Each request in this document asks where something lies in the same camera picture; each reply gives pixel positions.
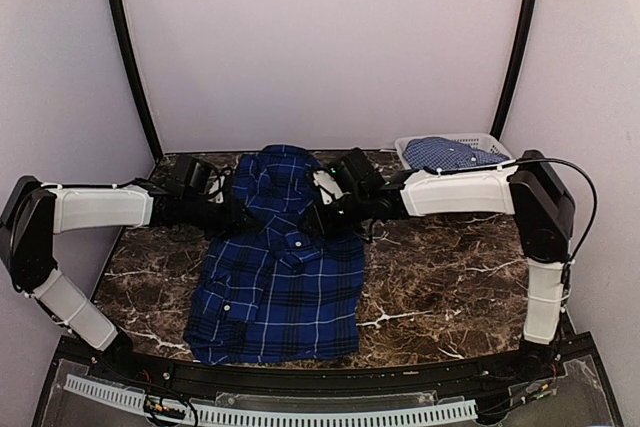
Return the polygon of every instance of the white arm segment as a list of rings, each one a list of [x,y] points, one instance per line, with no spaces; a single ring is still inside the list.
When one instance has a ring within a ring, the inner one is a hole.
[[[561,282],[562,262],[542,264],[533,259],[529,262],[529,290],[527,318],[524,322],[525,340],[548,345],[556,336],[560,320],[560,307],[564,285]]]
[[[515,213],[507,178],[517,167],[454,175],[433,175],[420,171],[412,174],[401,190],[402,200],[411,216],[445,212]],[[563,264],[529,263],[529,291],[524,338],[548,345],[555,337],[563,285]]]
[[[116,326],[61,271],[54,269],[33,297],[56,314],[96,350],[104,351],[118,335]]]
[[[91,227],[140,227],[151,220],[153,198],[138,186],[47,190],[56,195],[54,234]],[[60,269],[33,290],[33,297],[96,350],[104,351],[118,335],[116,326]]]
[[[433,175],[423,170],[412,174],[400,191],[411,216],[445,212],[500,212],[513,215],[507,177],[517,167],[479,172]]]
[[[56,195],[53,233],[91,227],[149,224],[153,198],[142,187],[48,188]]]

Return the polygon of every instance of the white cable tray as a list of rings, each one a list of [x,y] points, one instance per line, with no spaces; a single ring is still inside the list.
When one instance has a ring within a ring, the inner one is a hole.
[[[147,415],[143,411],[145,393],[141,389],[105,384],[72,374],[67,376],[64,389],[125,412]],[[201,405],[197,402],[192,404],[198,412],[198,423],[202,427],[425,427],[474,420],[478,417],[475,400],[386,412],[339,414],[261,412]],[[172,400],[165,400],[164,405],[187,411],[182,425],[193,425],[193,413],[190,409]]]

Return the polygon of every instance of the black base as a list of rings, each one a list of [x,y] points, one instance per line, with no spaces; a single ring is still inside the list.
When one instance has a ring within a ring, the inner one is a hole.
[[[593,358],[611,416],[616,426],[622,426],[622,418],[591,333],[576,335],[565,316],[563,336],[560,363],[587,355]],[[506,399],[510,386],[527,380],[486,375],[486,372],[493,374],[509,371],[510,366],[516,362],[518,352],[437,364],[361,370],[208,366],[143,354],[134,353],[133,356],[139,367],[151,375],[154,383],[187,397],[211,400],[221,392],[296,397],[352,397],[436,391],[439,399],[457,396],[475,399],[482,410],[483,405],[495,405]],[[94,354],[82,342],[69,337],[60,340],[42,389],[33,427],[39,427],[42,421],[60,359],[89,366],[89,374],[94,377],[123,382],[122,378],[100,363],[92,363],[92,357]]]

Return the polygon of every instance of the shirt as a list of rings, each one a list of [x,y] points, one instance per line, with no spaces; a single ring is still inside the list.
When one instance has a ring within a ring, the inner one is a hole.
[[[320,201],[307,177],[319,167],[284,145],[240,160],[233,195],[263,228],[212,240],[185,332],[197,360],[334,359],[358,350],[363,242],[353,232],[328,240],[298,228]]]
[[[442,137],[414,139],[407,144],[403,155],[412,169],[424,169],[434,174],[438,169],[450,172],[509,160],[505,155],[474,149],[470,145]]]

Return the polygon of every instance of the plastic basket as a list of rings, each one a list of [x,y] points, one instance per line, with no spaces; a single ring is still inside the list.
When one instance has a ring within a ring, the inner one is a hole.
[[[396,140],[396,151],[398,152],[398,157],[400,157],[400,161],[405,169],[410,169],[411,166],[409,162],[407,162],[404,158],[404,151],[407,148],[407,144],[413,139],[424,139],[425,137],[442,137],[443,139],[455,140],[456,142],[461,142],[463,144],[470,145],[474,149],[484,150],[485,152],[491,152],[492,154],[502,154],[506,155],[510,159],[513,158],[511,153],[498,142],[495,138],[493,138],[489,134],[427,134],[427,135],[416,135],[415,137],[400,137]]]

